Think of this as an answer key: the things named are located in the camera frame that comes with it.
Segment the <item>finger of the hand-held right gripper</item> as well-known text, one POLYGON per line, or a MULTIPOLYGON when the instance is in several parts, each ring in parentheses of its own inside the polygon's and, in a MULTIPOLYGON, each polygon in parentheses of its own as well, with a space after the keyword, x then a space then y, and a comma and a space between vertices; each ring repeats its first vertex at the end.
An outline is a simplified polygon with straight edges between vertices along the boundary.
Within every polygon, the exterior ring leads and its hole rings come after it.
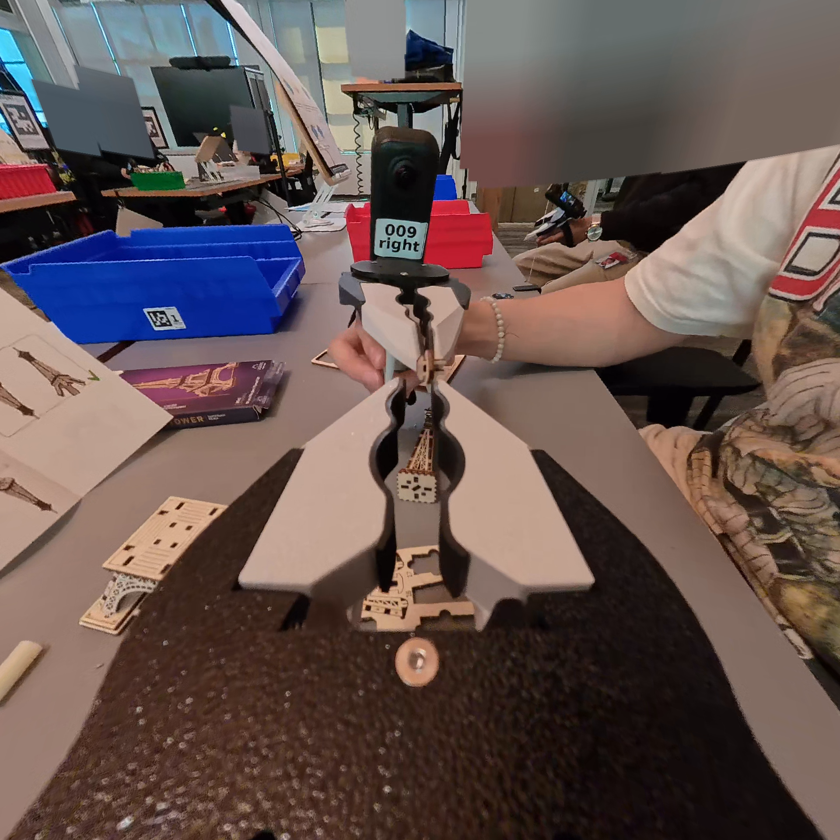
POLYGON ((420 288, 420 332, 423 351, 452 361, 461 332, 465 305, 451 286, 420 288))
POLYGON ((400 370, 423 375, 425 298, 415 290, 408 302, 401 302, 403 290, 384 283, 361 282, 360 290, 362 325, 384 349, 386 373, 400 370))

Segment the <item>standing desk with wooden top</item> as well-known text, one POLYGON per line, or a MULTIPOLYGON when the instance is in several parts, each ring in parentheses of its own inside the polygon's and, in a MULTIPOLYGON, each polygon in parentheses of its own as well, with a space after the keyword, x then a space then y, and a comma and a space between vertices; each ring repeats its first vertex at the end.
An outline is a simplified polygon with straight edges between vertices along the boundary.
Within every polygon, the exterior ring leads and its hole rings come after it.
POLYGON ((358 81, 341 87, 342 93, 352 101, 353 154, 356 194, 366 197, 362 162, 364 158, 363 125, 373 132, 389 113, 395 114, 401 128, 413 127, 417 114, 445 110, 443 140, 440 144, 437 173, 448 174, 451 163, 459 161, 458 141, 463 116, 463 88, 456 81, 358 81))

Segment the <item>person's right hand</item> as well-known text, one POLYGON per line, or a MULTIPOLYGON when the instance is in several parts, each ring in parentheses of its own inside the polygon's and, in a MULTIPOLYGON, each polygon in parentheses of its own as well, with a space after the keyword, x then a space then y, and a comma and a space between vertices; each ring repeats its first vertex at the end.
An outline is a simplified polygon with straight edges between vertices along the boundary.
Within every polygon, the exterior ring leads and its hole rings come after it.
MULTIPOLYGON (((496 312, 488 302, 472 305, 464 314, 456 354, 493 359, 499 330, 496 312)), ((386 373, 385 351, 364 330, 361 315, 356 315, 349 327, 330 343, 329 354, 343 373, 369 392, 377 391, 394 377, 386 373)))

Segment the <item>wooden sheet with jagged cutouts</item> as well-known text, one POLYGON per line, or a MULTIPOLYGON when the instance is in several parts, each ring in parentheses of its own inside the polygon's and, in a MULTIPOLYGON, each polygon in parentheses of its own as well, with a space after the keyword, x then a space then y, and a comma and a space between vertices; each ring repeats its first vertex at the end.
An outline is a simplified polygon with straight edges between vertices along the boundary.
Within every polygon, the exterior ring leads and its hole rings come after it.
MULTIPOLYGON (((459 371, 459 368, 465 358, 466 357, 463 354, 456 355, 452 363, 445 366, 444 369, 439 372, 439 379, 443 382, 450 382, 459 371)), ((332 356, 329 354, 329 350, 324 350, 314 356, 311 359, 311 364, 335 371, 340 369, 339 366, 334 363, 332 356)))

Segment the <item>red storage bin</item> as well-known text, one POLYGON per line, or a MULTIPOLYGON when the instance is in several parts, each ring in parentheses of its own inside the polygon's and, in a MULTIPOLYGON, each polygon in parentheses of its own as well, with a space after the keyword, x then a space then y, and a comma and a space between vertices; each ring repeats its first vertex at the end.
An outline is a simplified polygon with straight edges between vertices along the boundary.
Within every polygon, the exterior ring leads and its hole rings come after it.
POLYGON ((1 164, 1 200, 56 193, 47 164, 1 164))
MULTIPOLYGON (((371 206, 347 206, 344 219, 353 260, 372 259, 371 206)), ((447 269, 480 268, 493 250, 490 217, 472 213, 465 200, 434 200, 423 262, 447 269)))

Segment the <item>wooden tower spire model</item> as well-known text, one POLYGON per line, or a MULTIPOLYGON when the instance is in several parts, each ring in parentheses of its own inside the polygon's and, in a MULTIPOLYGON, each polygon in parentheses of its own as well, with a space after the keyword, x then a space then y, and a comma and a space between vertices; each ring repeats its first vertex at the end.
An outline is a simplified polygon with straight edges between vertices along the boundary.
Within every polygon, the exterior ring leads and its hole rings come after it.
POLYGON ((428 408, 422 431, 406 467, 397 473, 396 494, 400 501, 436 503, 438 478, 435 469, 433 411, 428 408))

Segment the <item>wooden sheet with slot cutouts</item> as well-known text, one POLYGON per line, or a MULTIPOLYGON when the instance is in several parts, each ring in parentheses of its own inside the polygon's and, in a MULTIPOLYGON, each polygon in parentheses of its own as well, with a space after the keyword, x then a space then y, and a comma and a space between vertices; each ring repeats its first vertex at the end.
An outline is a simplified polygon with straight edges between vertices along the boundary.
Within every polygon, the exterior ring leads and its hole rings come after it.
POLYGON ((476 610, 470 601, 421 602, 417 594, 429 587, 441 585, 443 576, 435 571, 414 570, 417 559, 425 560, 438 553, 436 544, 399 549, 396 552, 392 582, 387 591, 374 589, 362 601, 360 624, 377 632, 414 631, 424 620, 448 614, 454 618, 474 617, 476 610))

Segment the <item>wooden square platform piece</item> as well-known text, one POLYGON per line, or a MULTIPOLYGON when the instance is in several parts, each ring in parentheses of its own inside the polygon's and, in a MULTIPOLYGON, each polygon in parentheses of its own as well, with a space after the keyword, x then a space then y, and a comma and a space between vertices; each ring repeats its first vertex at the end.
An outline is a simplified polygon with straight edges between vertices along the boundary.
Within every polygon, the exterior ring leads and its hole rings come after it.
POLYGON ((227 505, 168 497, 102 565, 114 573, 162 581, 186 549, 227 505))

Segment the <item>purple puzzle box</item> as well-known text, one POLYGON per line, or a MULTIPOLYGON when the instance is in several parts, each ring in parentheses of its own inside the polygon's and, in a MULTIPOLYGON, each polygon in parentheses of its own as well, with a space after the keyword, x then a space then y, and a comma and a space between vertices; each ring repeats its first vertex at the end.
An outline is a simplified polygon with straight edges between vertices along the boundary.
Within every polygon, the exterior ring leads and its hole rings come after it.
POLYGON ((278 360, 124 371, 121 377, 171 415, 168 427, 249 424, 268 414, 286 365, 278 360))

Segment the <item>wooden top table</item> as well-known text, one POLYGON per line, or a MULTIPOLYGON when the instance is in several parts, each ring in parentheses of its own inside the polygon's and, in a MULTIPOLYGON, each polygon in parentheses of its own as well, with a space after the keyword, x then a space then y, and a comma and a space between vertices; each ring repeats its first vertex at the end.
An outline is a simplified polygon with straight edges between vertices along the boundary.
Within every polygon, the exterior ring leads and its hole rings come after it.
POLYGON ((250 225, 256 212, 253 205, 274 182, 288 184, 280 173, 257 174, 235 181, 195 181, 177 190, 114 188, 101 191, 101 196, 168 228, 250 225))

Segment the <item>wooden arch leg piece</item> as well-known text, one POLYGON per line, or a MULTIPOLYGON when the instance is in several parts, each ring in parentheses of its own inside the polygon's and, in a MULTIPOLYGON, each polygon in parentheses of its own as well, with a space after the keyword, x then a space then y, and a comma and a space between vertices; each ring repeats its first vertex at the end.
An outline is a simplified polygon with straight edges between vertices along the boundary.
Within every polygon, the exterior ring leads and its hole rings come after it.
POLYGON ((79 619, 79 625, 111 636, 120 635, 154 592, 158 581, 135 574, 115 573, 103 593, 79 619))

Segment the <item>black monitor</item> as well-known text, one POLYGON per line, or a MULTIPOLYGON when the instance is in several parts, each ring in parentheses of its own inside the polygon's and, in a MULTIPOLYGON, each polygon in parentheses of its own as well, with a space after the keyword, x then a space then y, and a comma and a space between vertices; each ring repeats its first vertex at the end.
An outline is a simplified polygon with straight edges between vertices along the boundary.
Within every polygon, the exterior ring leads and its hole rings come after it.
POLYGON ((265 76, 253 67, 153 66, 150 71, 177 146, 197 146, 199 134, 228 129, 231 105, 261 107, 258 83, 264 82, 265 76))

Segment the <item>white assembly instruction sheet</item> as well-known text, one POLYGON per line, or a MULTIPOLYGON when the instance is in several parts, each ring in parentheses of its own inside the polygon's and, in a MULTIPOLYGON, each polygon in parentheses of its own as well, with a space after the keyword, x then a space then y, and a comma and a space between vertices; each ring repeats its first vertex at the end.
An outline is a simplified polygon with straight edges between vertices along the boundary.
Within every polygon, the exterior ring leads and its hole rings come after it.
POLYGON ((1 568, 169 422, 120 375, 1 294, 1 568))

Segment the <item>grey monitor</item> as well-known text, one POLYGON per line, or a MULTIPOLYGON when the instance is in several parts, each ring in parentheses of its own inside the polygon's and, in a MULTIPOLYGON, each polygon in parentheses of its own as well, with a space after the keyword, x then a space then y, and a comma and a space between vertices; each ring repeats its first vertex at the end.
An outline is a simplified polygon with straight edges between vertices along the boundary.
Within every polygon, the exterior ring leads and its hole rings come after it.
POLYGON ((77 87, 34 81, 55 147, 151 161, 154 147, 133 80, 84 66, 75 66, 75 72, 77 87))

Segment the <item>wooden table with bins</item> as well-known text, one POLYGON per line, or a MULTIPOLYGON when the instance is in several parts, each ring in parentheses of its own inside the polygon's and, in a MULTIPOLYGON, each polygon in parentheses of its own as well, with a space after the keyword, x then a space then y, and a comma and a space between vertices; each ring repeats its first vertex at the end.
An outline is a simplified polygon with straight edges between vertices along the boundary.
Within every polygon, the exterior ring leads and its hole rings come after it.
POLYGON ((70 191, 57 191, 44 194, 15 196, 0 201, 0 213, 10 214, 74 203, 77 197, 70 191))

